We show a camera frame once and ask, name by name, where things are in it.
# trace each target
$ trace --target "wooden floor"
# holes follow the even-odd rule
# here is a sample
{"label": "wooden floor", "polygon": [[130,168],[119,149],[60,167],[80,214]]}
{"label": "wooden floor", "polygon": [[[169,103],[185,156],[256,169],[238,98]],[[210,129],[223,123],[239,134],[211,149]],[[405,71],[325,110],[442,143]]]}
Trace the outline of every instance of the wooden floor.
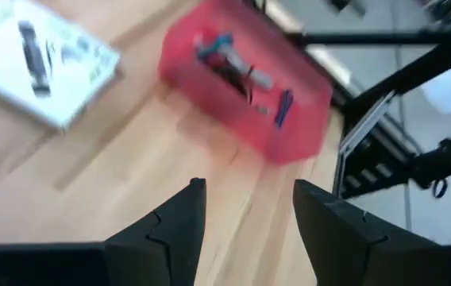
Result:
{"label": "wooden floor", "polygon": [[168,26],[195,0],[46,0],[121,50],[122,74],[66,134],[0,102],[0,242],[102,240],[207,179],[195,285],[312,285],[294,179],[331,189],[332,111],[317,158],[276,167],[157,79]]}

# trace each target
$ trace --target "red plastic bin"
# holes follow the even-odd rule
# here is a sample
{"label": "red plastic bin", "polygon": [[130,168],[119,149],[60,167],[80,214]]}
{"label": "red plastic bin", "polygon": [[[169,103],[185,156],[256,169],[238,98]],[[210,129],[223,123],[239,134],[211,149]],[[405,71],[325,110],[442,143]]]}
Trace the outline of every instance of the red plastic bin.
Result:
{"label": "red plastic bin", "polygon": [[[250,106],[239,91],[198,59],[195,38],[207,29],[232,33],[233,46],[245,61],[270,75],[277,87],[291,89],[294,100],[280,128],[274,123],[275,112],[262,114]],[[331,83],[280,31],[238,0],[205,0],[178,20],[164,39],[159,73],[271,162],[305,159],[321,148]],[[269,96],[264,95],[264,101],[268,98],[278,104],[278,95]]]}

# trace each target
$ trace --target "black frame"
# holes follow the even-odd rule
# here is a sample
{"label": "black frame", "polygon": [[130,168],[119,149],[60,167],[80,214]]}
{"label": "black frame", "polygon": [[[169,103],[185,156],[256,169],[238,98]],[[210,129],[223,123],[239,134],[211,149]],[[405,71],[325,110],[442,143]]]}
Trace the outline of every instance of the black frame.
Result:
{"label": "black frame", "polygon": [[[440,29],[424,29],[416,32],[365,33],[365,34],[305,34],[285,33],[266,15],[266,0],[257,5],[256,0],[245,0],[298,49],[309,62],[327,76],[333,84],[332,106],[344,115],[344,133],[390,92],[402,96],[426,81],[451,68],[451,25]],[[358,96],[352,95],[317,60],[305,52],[309,44],[438,44],[430,52],[396,71]],[[378,122],[364,140],[346,158],[339,154],[333,193],[347,199],[355,195],[378,191],[398,184],[407,184],[411,177],[407,165],[418,155],[414,140],[399,140],[388,121],[408,138],[400,125],[389,115]]]}

